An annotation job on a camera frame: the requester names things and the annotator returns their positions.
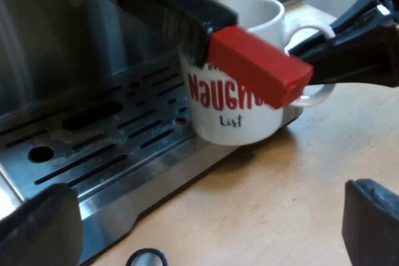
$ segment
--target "black rubber ring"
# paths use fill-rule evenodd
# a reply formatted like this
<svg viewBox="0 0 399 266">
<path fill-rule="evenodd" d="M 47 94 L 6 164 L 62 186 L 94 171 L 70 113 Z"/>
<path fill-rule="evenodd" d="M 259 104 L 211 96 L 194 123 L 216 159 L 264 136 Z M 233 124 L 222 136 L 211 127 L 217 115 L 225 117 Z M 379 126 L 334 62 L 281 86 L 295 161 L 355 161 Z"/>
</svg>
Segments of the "black rubber ring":
<svg viewBox="0 0 399 266">
<path fill-rule="evenodd" d="M 161 262 L 162 262 L 162 266 L 169 265 L 165 255 L 160 250 L 158 250 L 158 249 L 139 249 L 133 255 L 130 256 L 130 258 L 126 262 L 126 266 L 131 266 L 131 264 L 135 258 L 137 258 L 139 255 L 147 254 L 147 253 L 155 254 L 155 255 L 159 256 L 159 258 L 161 259 Z"/>
</svg>

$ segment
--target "drip tray grate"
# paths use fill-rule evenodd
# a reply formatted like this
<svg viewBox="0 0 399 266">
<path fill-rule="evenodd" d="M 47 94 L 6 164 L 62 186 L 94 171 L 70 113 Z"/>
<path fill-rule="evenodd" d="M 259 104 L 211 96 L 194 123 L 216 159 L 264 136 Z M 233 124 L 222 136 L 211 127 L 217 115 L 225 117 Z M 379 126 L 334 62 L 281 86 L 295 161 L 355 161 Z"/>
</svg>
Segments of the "drip tray grate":
<svg viewBox="0 0 399 266">
<path fill-rule="evenodd" d="M 175 55 L 0 120 L 0 162 L 32 197 L 67 183 L 89 197 L 190 138 Z"/>
</svg>

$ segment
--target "mug handle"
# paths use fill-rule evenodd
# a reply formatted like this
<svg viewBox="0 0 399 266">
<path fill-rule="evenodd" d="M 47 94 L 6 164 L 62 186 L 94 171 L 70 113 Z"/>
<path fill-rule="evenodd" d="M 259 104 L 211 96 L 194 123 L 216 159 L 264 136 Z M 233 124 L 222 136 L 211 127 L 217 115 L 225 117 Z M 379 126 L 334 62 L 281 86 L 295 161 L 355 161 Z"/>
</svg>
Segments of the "mug handle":
<svg viewBox="0 0 399 266">
<path fill-rule="evenodd" d="M 335 33 L 331 26 L 324 24 L 318 20 L 297 20 L 286 27 L 285 41 L 284 45 L 287 46 L 292 39 L 292 36 L 301 29 L 313 28 L 319 30 L 326 39 L 331 39 L 335 37 Z M 327 97 L 332 93 L 335 84 L 325 84 L 320 90 L 311 95 L 302 95 L 297 100 L 291 103 L 295 107 L 309 107 L 320 104 L 325 101 Z"/>
</svg>

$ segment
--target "black clamp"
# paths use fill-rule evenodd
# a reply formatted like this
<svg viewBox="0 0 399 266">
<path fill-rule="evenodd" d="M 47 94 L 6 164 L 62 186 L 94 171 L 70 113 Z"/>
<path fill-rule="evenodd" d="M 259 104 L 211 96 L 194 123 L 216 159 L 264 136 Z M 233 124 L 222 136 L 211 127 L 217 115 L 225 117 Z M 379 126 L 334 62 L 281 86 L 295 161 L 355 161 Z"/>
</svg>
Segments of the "black clamp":
<svg viewBox="0 0 399 266">
<path fill-rule="evenodd" d="M 357 0 L 331 24 L 290 50 L 314 66 L 310 84 L 363 82 L 399 86 L 399 0 Z"/>
</svg>

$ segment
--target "stainless steel drip tray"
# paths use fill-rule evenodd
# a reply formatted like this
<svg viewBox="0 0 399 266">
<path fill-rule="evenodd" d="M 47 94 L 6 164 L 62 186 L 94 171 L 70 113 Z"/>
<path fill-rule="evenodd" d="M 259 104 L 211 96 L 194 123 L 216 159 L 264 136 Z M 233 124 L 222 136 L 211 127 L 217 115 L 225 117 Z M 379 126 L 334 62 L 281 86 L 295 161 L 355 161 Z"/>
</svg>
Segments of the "stainless steel drip tray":
<svg viewBox="0 0 399 266">
<path fill-rule="evenodd" d="M 170 53 L 4 116 L 1 174 L 20 201 L 54 183 L 74 188 L 84 224 L 80 263 L 90 263 L 140 213 L 236 149 L 197 138 L 189 117 Z"/>
</svg>

